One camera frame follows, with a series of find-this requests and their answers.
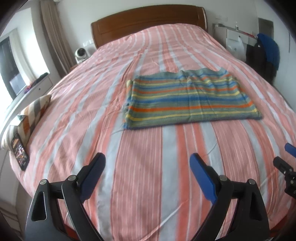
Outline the black smartphone screen on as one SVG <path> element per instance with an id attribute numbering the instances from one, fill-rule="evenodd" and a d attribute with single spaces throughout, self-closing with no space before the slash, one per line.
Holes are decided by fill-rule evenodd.
<path id="1" fill-rule="evenodd" d="M 13 154 L 17 160 L 17 163 L 20 166 L 20 169 L 22 171 L 25 171 L 29 164 L 30 158 L 18 133 L 14 135 L 11 141 L 11 148 L 13 150 Z"/>

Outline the striped knit sweater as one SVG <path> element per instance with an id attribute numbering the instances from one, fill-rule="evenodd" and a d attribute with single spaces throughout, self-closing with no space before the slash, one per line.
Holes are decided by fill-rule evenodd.
<path id="1" fill-rule="evenodd" d="M 245 119 L 262 114 L 224 68 L 159 72 L 126 83 L 126 130 Z"/>

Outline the beige curtain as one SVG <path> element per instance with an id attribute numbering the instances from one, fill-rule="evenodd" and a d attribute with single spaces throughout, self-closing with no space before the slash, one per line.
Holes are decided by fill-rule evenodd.
<path id="1" fill-rule="evenodd" d="M 40 10 L 54 65 L 60 77 L 63 78 L 74 66 L 74 58 L 61 25 L 56 3 L 40 1 Z"/>

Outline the brown wooden headboard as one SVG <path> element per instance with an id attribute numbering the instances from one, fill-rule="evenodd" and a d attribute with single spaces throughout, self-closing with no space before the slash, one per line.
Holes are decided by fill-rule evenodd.
<path id="1" fill-rule="evenodd" d="M 121 11 L 91 23 L 91 31 L 98 49 L 130 34 L 165 24 L 191 24 L 208 31 L 205 9 L 186 4 L 143 6 Z"/>

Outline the wooden nightstand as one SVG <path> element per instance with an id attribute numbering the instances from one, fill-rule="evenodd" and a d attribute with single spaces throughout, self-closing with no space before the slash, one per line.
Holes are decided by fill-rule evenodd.
<path id="1" fill-rule="evenodd" d="M 76 67 L 78 67 L 79 66 L 79 64 L 76 64 L 76 65 L 74 65 L 74 66 L 72 66 L 71 68 L 70 68 L 70 71 L 73 71 Z"/>

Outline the white plastic bag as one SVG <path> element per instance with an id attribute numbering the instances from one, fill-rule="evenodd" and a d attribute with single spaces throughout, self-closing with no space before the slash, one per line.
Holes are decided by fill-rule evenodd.
<path id="1" fill-rule="evenodd" d="M 237 40 L 226 39 L 226 49 L 238 60 L 246 61 L 246 51 L 241 37 Z"/>

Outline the white round fan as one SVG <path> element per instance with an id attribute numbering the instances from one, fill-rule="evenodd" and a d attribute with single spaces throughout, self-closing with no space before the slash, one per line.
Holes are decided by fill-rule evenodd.
<path id="1" fill-rule="evenodd" d="M 84 48 L 78 48 L 75 51 L 75 59 L 77 64 L 80 64 L 89 58 L 88 52 Z"/>

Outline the blue garment on chair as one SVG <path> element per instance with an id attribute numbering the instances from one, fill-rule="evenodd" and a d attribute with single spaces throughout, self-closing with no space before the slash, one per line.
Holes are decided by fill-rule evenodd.
<path id="1" fill-rule="evenodd" d="M 257 39 L 261 42 L 264 47 L 267 62 L 270 62 L 276 70 L 280 65 L 280 49 L 278 44 L 264 33 L 258 33 Z"/>

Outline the striped chevron pillow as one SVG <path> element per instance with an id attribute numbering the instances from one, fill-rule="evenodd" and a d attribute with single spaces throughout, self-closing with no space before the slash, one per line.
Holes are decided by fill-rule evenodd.
<path id="1" fill-rule="evenodd" d="M 27 146 L 31 134 L 50 104 L 51 97 L 51 94 L 44 95 L 30 103 L 16 116 L 16 118 L 21 117 L 20 122 L 16 126 L 13 125 L 12 121 L 10 122 L 1 139 L 1 149 L 12 152 L 11 142 L 17 133 L 24 147 Z"/>

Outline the dark window monitor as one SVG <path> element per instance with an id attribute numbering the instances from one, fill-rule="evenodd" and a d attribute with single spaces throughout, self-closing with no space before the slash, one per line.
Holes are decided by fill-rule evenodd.
<path id="1" fill-rule="evenodd" d="M 16 66 L 9 37 L 1 41 L 0 48 L 1 77 L 9 95 L 15 99 L 26 84 Z"/>

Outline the white desk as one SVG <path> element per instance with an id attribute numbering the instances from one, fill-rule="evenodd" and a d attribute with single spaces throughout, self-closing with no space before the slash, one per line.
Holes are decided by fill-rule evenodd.
<path id="1" fill-rule="evenodd" d="M 237 40 L 241 37 L 245 51 L 247 45 L 254 46 L 257 42 L 257 37 L 249 33 L 243 32 L 236 28 L 227 27 L 223 24 L 213 24 L 213 37 L 226 49 L 226 39 Z"/>

